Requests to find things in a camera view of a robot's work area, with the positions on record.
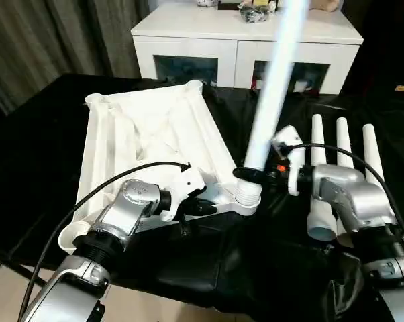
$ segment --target floor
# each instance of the floor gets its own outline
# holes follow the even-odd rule
[[[47,280],[52,275],[42,270]],[[21,299],[28,280],[12,270],[0,269],[0,322],[16,322]],[[35,286],[34,296],[39,287]],[[251,322],[245,315],[233,315],[203,309],[151,294],[112,286],[103,301],[105,322]]]

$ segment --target glass cabinet door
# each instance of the glass cabinet door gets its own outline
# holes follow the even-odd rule
[[[236,40],[134,36],[141,77],[233,87]]]
[[[217,86],[218,59],[154,55],[157,78],[186,83],[193,79]]]
[[[235,87],[262,87],[266,62],[272,59],[276,42],[238,42]],[[300,42],[289,92],[339,94],[359,46]]]
[[[251,80],[252,89],[262,88],[267,64],[267,62],[261,60],[254,62]],[[287,92],[310,92],[318,94],[328,69],[329,64],[295,63]]]

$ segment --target toy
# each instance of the toy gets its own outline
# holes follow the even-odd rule
[[[310,9],[333,12],[339,7],[339,0],[311,0]]]

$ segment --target wall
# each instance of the wall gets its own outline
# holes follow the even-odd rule
[[[280,1],[280,5],[281,5],[281,3],[285,4],[287,1],[290,1],[290,0],[279,0],[279,1]],[[153,11],[159,5],[162,5],[163,3],[171,3],[171,2],[196,3],[196,0],[148,0],[148,6],[150,8],[150,11]],[[343,3],[344,3],[344,0],[340,0],[339,10],[341,10]]]
[[[148,0],[148,6],[150,7],[150,11],[153,11],[159,5],[162,5],[163,3],[171,3],[171,2],[196,3],[196,0]]]

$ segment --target black cable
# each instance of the black cable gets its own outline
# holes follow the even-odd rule
[[[139,171],[139,170],[142,170],[145,168],[150,168],[152,166],[179,166],[181,168],[181,171],[184,171],[184,170],[190,168],[190,166],[188,164],[182,164],[182,163],[178,163],[178,162],[169,162],[169,161],[152,162],[152,163],[144,164],[142,166],[137,166],[133,169],[127,170],[125,172],[122,172],[121,174],[118,174],[117,176],[112,177],[111,179],[105,181],[103,184],[100,184],[98,187],[93,189],[87,196],[85,196],[78,203],[76,203],[76,205],[66,214],[66,216],[63,217],[62,221],[54,228],[54,231],[52,232],[51,236],[48,238],[48,241],[44,245],[44,249],[42,250],[40,258],[38,259],[38,262],[35,265],[34,271],[32,272],[32,277],[29,279],[28,286],[26,287],[25,295],[24,295],[23,301],[21,302],[18,321],[22,320],[23,314],[25,313],[26,309],[28,308],[30,295],[32,293],[32,289],[34,288],[35,279],[38,276],[38,273],[40,272],[42,261],[44,260],[44,257],[46,257],[47,250],[50,247],[50,244],[52,243],[53,239],[56,237],[57,233],[59,232],[59,229],[68,221],[68,219],[72,216],[72,214],[78,208],[80,208],[82,205],[84,205],[91,197],[93,197],[100,190],[104,189],[107,185],[113,183],[114,181],[117,181],[120,178],[123,178],[124,176],[127,176],[128,174],[131,174],[133,172],[136,172],[136,171]]]
[[[359,158],[357,155],[355,155],[347,150],[341,149],[337,146],[329,146],[327,144],[321,144],[321,143],[302,143],[302,144],[297,144],[295,146],[286,146],[285,150],[290,152],[291,150],[294,150],[297,148],[305,148],[305,149],[307,149],[307,148],[326,148],[329,150],[334,150],[334,151],[340,152],[342,154],[345,154],[346,156],[351,157],[353,160],[361,163],[361,165],[363,165],[366,169],[368,169],[369,172],[378,180],[378,182],[384,189],[385,194],[387,195],[387,198],[390,202],[390,207],[393,210],[393,212],[395,213],[397,223],[401,226],[401,229],[403,230],[403,233],[404,233],[404,220],[403,220],[403,217],[396,204],[396,201],[393,198],[393,195],[391,194],[391,191],[389,190],[388,186],[384,182],[383,178],[381,178],[381,176],[378,174],[378,172],[373,167],[371,167],[369,163],[365,162],[363,159]]]

